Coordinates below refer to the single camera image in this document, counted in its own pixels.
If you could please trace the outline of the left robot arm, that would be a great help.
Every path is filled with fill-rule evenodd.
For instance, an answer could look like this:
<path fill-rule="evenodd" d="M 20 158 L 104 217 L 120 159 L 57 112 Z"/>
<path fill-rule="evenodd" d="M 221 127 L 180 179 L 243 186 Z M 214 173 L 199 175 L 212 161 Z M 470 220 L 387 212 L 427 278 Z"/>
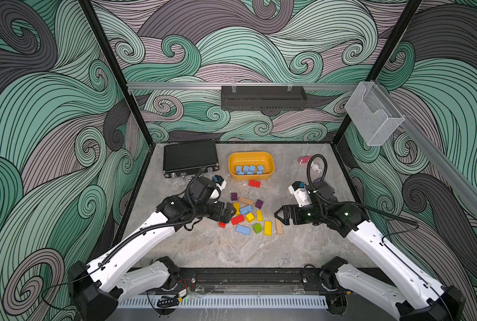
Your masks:
<path fill-rule="evenodd" d="M 172 290 L 180 269 L 167 256 L 134 270 L 154 247 L 195 219 L 229 223 L 235 208 L 220 200 L 226 180 L 197 173 L 179 195 L 162 200 L 145 222 L 116 246 L 88 263 L 68 270 L 71 304 L 82 320 L 106 320 L 123 301 L 153 288 Z"/>

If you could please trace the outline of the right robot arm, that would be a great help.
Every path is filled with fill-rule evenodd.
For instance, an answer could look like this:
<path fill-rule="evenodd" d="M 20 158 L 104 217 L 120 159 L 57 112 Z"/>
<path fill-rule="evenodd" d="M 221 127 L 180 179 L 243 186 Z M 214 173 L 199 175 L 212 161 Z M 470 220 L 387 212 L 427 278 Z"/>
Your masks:
<path fill-rule="evenodd" d="M 352 201 L 338 201 L 325 181 L 328 164 L 324 156 L 313 155 L 306 163 L 305 182 L 296 181 L 289 193 L 294 205 L 274 213 L 284 226 L 324 225 L 336 231 L 366 254 L 388 277 L 389 282 L 364 274 L 346 259 L 334 257 L 319 273 L 322 287 L 333 300 L 349 290 L 367 299 L 398 320 L 460 320 L 466 303 L 455 286 L 444 286 L 398 250 L 369 219 L 369 207 Z"/>

